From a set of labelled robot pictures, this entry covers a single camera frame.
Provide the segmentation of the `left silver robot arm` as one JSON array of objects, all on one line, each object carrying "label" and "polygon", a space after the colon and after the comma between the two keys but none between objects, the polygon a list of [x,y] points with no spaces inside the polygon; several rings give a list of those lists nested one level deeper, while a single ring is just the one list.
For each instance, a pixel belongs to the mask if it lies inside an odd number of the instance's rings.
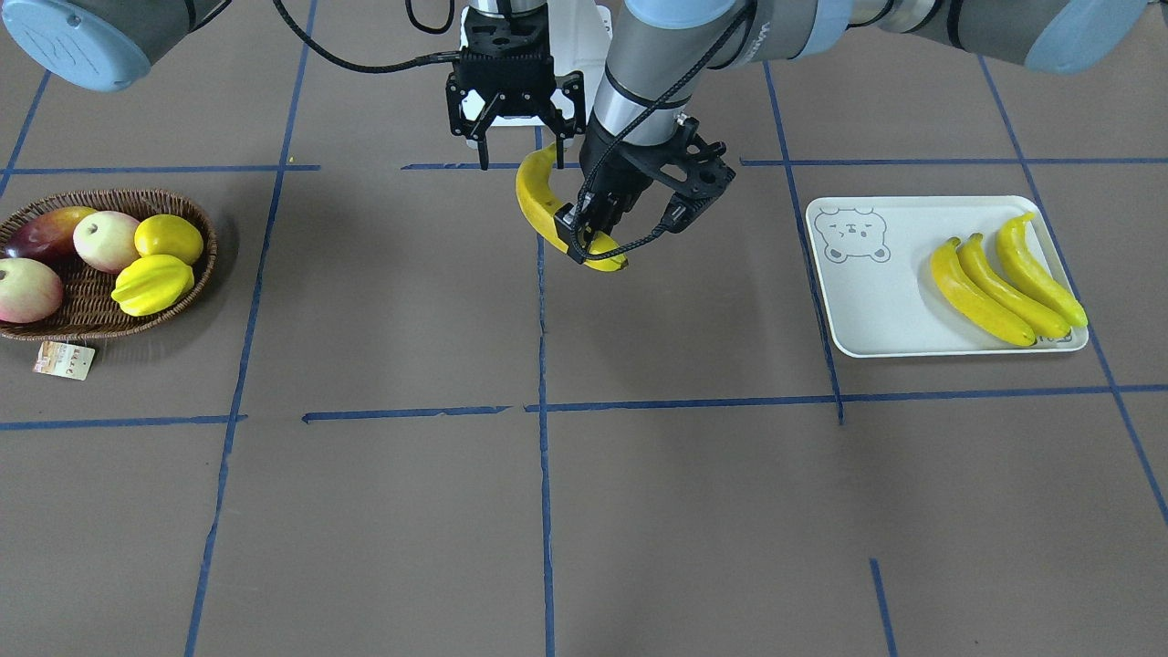
[{"label": "left silver robot arm", "polygon": [[575,203],[520,194],[544,240],[585,267],[617,271],[639,248],[610,236],[652,184],[673,192],[648,234],[688,228],[734,180],[725,146],[698,136],[684,109],[705,70],[798,61],[876,26],[997,58],[1072,75],[1133,29],[1142,1],[627,1],[618,18],[580,146]]}]

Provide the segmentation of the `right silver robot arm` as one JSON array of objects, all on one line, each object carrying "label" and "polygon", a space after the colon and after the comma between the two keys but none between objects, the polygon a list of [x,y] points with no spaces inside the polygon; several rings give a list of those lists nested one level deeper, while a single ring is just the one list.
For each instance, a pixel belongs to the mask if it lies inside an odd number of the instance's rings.
[{"label": "right silver robot arm", "polygon": [[[159,58],[215,21],[225,1],[5,1],[4,27],[18,46],[74,87],[117,92],[146,78]],[[578,70],[558,74],[544,1],[467,1],[464,44],[456,51],[392,64],[360,64],[317,42],[288,13],[274,9],[310,50],[342,69],[387,75],[450,64],[443,87],[452,134],[467,138],[481,168],[485,134],[500,118],[534,117],[555,136],[555,162],[588,129],[588,95]]]}]

